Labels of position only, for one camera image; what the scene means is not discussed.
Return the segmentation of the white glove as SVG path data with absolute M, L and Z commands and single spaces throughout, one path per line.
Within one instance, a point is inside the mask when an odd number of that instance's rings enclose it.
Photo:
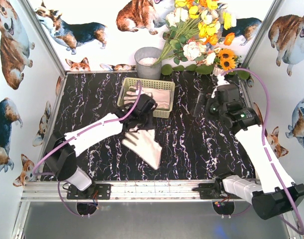
M 155 130 L 129 131 L 121 142 L 128 149 L 135 152 L 154 170 L 160 166 L 162 147 L 155 141 Z
M 170 108 L 170 90 L 143 87 L 141 90 L 141 94 L 146 94 L 149 97 L 153 98 L 153 100 L 157 104 L 158 109 L 168 110 Z M 138 90 L 134 86 L 129 87 L 123 98 L 124 104 L 134 103 L 136 101 L 137 96 Z

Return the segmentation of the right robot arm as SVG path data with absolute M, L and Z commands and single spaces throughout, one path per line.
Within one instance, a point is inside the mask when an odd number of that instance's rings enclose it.
M 246 107 L 234 84 L 221 85 L 212 93 L 199 92 L 193 115 L 205 108 L 204 117 L 226 126 L 245 149 L 260 184 L 227 172 L 211 187 L 217 194 L 235 195 L 253 206 L 263 220 L 296 209 L 304 199 L 304 184 L 296 184 L 272 152 L 256 112 Z

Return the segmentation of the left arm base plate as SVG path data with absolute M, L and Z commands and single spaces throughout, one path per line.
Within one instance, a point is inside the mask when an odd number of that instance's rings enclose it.
M 70 185 L 68 188 L 68 200 L 109 200 L 111 194 L 111 184 L 92 184 L 84 191 L 79 190 L 76 186 Z

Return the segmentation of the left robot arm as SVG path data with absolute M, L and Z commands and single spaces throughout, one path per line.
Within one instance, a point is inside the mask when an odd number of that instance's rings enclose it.
M 114 109 L 87 127 L 65 134 L 53 133 L 45 152 L 47 166 L 58 181 L 68 182 L 79 191 L 90 193 L 95 183 L 78 166 L 77 158 L 101 141 L 123 133 L 125 138 L 121 143 L 157 170 L 162 148 L 155 141 L 153 112 L 156 107 L 152 97 L 141 94 L 133 103 Z

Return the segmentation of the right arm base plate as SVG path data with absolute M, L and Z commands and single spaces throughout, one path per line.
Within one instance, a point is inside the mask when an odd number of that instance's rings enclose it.
M 214 183 L 199 183 L 196 188 L 193 188 L 193 191 L 198 192 L 201 199 L 224 199 L 228 196 L 230 199 L 240 199 L 233 194 L 218 189 Z

